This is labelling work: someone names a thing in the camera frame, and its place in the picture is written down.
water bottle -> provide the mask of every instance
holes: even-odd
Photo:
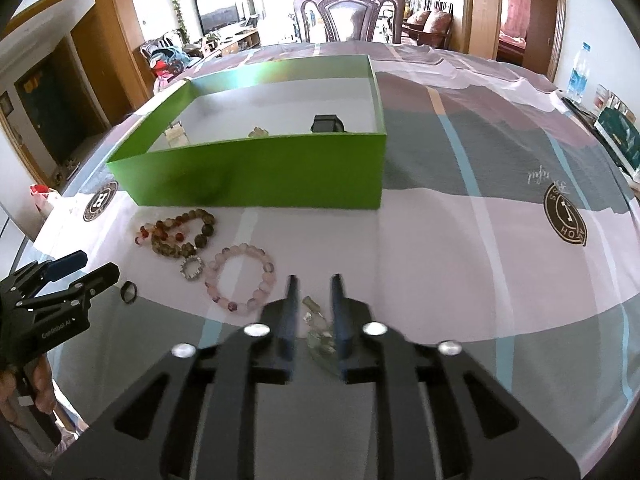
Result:
[[[571,79],[569,79],[567,97],[578,104],[582,101],[584,89],[587,87],[590,51],[591,47],[587,43],[583,43],[580,52],[575,56],[574,69],[571,72]]]

black round emblem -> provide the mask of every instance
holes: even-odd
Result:
[[[89,203],[84,210],[84,215],[82,215],[84,221],[90,222],[91,220],[98,218],[98,216],[107,209],[107,206],[116,195],[117,190],[118,183],[115,180],[102,186],[91,200],[89,200]]]
[[[562,240],[575,245],[587,244],[587,226],[584,220],[575,205],[560,193],[556,184],[551,184],[546,189],[543,203],[546,218]]]

red curtain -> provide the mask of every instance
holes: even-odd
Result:
[[[531,0],[502,0],[502,5],[507,6],[506,19],[502,13],[503,33],[512,38],[526,38],[529,28],[529,13],[531,12]]]

pink beaded bracelet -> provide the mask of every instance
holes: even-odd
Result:
[[[224,298],[218,290],[218,278],[225,262],[229,258],[240,256],[241,254],[246,254],[259,260],[262,263],[262,270],[264,271],[260,285],[254,290],[254,294],[246,303],[229,301],[227,298]],[[216,257],[207,264],[204,270],[204,276],[207,292],[211,299],[222,308],[226,308],[229,312],[236,312],[241,315],[263,306],[276,282],[275,266],[271,261],[271,257],[262,249],[248,244],[232,245],[231,247],[222,249],[222,252],[216,254]]]

hanging vine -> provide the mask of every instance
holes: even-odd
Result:
[[[182,36],[182,41],[184,43],[189,42],[189,37],[187,35],[187,27],[184,25],[184,18],[182,16],[182,9],[180,8],[180,0],[171,0],[172,5],[174,6],[175,17],[178,19],[178,30],[180,30],[180,35]]]

